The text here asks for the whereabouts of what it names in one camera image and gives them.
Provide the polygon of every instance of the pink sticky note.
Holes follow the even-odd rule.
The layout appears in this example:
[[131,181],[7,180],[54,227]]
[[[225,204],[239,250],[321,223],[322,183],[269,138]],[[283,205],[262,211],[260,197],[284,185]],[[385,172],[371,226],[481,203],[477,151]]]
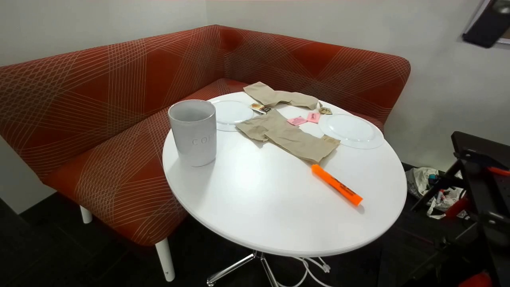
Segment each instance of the pink sticky note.
[[299,117],[295,117],[295,118],[290,118],[287,120],[291,125],[295,125],[295,126],[299,126],[301,124],[304,124],[307,122],[306,119],[304,119],[303,117],[299,116]]
[[308,114],[308,118],[307,118],[307,121],[308,122],[311,122],[311,123],[318,123],[319,122],[319,118],[320,118],[320,113],[309,113]]

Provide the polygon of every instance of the white cup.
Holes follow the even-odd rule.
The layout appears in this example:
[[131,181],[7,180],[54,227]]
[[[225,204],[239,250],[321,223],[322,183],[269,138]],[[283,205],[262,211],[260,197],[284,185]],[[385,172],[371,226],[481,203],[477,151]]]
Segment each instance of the white cup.
[[216,109],[208,101],[186,100],[168,109],[179,158],[202,166],[216,157]]

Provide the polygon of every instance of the white wall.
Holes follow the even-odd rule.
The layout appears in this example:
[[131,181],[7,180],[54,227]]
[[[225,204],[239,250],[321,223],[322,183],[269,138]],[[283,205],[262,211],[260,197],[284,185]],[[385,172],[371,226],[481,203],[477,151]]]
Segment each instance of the white wall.
[[[0,65],[205,25],[200,1],[3,0]],[[0,199],[20,213],[53,192],[0,138]]]
[[439,169],[450,135],[510,145],[510,51],[459,40],[478,0],[207,1],[209,24],[394,54],[411,76],[385,125],[400,159]]

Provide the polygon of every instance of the dark carpet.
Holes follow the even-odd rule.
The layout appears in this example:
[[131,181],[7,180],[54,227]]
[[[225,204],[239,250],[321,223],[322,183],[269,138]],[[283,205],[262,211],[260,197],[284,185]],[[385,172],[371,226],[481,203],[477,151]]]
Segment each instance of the dark carpet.
[[[408,197],[395,225],[373,243],[325,257],[331,273],[313,273],[332,286],[397,286],[434,252],[433,242],[462,225],[444,226],[410,212]],[[54,194],[20,216],[0,200],[0,286],[206,286],[206,278],[250,253],[201,226],[191,216],[168,239],[176,278],[166,282],[154,247],[118,236],[94,218],[83,224],[79,207]],[[294,285],[304,273],[292,258],[268,255],[278,281]],[[216,284],[269,286],[259,260]],[[310,277],[302,286],[320,286]]]

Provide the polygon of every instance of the table leg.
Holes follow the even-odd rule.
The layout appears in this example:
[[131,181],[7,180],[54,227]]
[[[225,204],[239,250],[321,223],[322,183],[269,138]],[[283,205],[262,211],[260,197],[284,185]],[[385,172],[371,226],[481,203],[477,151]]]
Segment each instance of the table leg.
[[228,273],[234,271],[235,269],[237,269],[237,268],[245,265],[246,263],[252,261],[255,258],[256,255],[257,255],[257,251],[253,251],[252,254],[250,254],[250,255],[246,256],[245,258],[239,260],[238,262],[234,263],[232,266],[227,267],[227,268],[221,270],[220,272],[212,275],[211,277],[209,277],[207,279],[207,286],[214,286],[216,281],[218,281],[221,277],[227,275]]
[[278,287],[278,282],[276,282],[276,278],[274,278],[274,274],[271,271],[271,268],[269,268],[269,264],[267,264],[266,257],[262,253],[260,256],[260,261],[262,262],[262,266],[264,267],[264,270],[266,271],[267,278],[269,279],[269,283],[271,283],[271,287]]

